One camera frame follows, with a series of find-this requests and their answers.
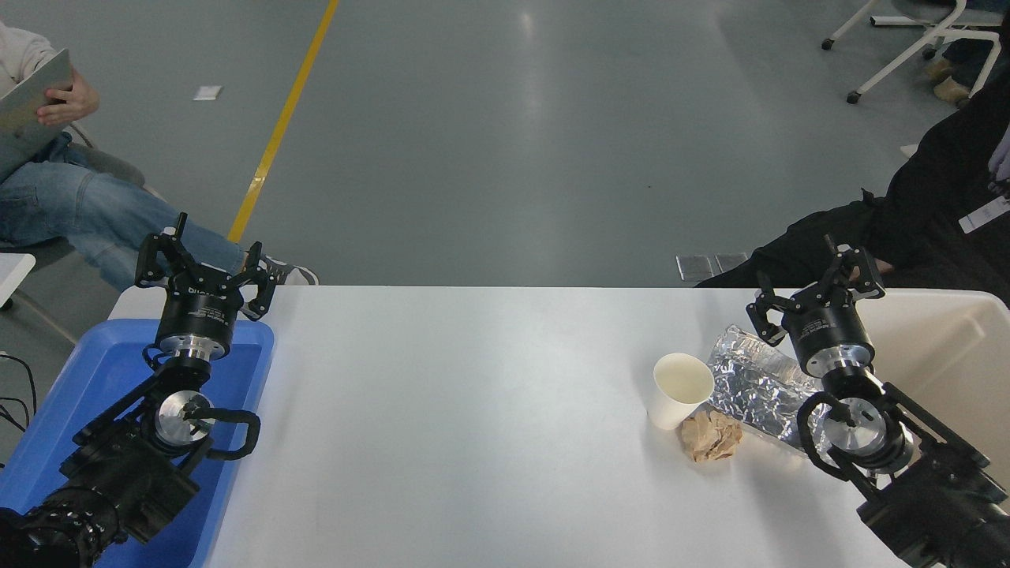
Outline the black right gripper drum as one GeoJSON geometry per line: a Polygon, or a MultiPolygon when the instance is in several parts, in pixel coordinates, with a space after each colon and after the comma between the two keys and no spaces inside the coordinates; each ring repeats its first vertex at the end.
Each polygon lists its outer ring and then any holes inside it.
{"type": "Polygon", "coordinates": [[[812,286],[790,297],[786,332],[801,369],[870,368],[874,347],[847,290],[812,286]]]}

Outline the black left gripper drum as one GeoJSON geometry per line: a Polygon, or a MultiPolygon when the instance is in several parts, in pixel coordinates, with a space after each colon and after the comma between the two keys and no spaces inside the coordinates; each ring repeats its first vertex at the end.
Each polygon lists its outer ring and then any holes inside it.
{"type": "Polygon", "coordinates": [[[187,279],[167,280],[156,344],[166,345],[170,338],[198,337],[230,345],[241,306],[241,294],[234,289],[221,291],[212,284],[206,291],[187,279]]]}

